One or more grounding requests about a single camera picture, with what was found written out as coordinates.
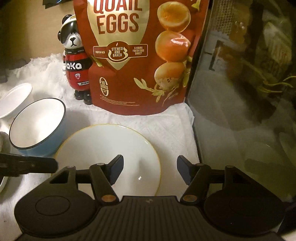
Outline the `red quail eggs bag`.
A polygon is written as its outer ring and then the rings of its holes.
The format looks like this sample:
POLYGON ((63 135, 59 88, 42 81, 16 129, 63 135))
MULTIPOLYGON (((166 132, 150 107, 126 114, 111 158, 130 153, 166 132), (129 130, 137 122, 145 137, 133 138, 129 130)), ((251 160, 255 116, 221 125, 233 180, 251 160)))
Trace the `red quail eggs bag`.
POLYGON ((208 1, 74 1, 92 60, 95 106, 121 115, 161 113, 182 103, 208 1))

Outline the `white plate gold rim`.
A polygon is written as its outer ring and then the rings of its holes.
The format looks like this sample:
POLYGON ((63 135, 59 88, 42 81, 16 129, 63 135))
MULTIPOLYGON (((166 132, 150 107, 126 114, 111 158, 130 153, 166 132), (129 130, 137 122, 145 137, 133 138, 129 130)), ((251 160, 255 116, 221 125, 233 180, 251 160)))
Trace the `white plate gold rim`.
POLYGON ((109 163, 117 155, 124 167, 112 186, 123 196, 155 196, 161 182, 161 164, 152 144, 131 128, 101 124, 83 128, 71 135, 55 154, 59 169, 75 166, 88 169, 97 163, 109 163))

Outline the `panda figurine red jacket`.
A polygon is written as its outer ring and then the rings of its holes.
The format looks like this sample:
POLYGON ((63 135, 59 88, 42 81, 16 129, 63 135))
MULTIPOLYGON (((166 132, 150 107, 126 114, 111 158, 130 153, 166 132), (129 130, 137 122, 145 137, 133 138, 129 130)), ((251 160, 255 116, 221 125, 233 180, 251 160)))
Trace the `panda figurine red jacket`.
POLYGON ((63 17, 57 37, 64 46, 63 73, 69 85, 74 89, 74 97, 91 105, 88 71, 92 66, 92 60, 85 52, 75 15, 63 17))

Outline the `blue enamel bowl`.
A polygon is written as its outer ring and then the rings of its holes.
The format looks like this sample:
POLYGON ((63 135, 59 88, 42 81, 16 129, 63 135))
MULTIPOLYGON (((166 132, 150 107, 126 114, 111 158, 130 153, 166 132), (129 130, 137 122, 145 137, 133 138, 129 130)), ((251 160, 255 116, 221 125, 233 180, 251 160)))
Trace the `blue enamel bowl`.
POLYGON ((25 107, 13 120, 9 140, 26 156, 53 155, 65 135, 66 106, 57 98, 43 98, 25 107))

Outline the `white paper bowl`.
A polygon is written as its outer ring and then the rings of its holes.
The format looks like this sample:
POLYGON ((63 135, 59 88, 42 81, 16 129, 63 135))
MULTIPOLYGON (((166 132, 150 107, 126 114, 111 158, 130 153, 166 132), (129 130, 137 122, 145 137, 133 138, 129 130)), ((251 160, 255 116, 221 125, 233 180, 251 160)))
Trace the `white paper bowl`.
POLYGON ((12 88, 1 99, 1 118, 14 118, 31 104, 34 101, 32 90, 33 87, 30 83, 22 83, 12 88))

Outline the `glass tank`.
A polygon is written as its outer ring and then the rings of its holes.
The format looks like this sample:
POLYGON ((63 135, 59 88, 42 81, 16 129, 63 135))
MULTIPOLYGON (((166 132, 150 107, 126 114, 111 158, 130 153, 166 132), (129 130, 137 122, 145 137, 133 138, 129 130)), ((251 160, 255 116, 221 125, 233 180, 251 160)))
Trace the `glass tank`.
POLYGON ((295 201, 295 1, 210 1, 188 104, 200 161, 295 201))

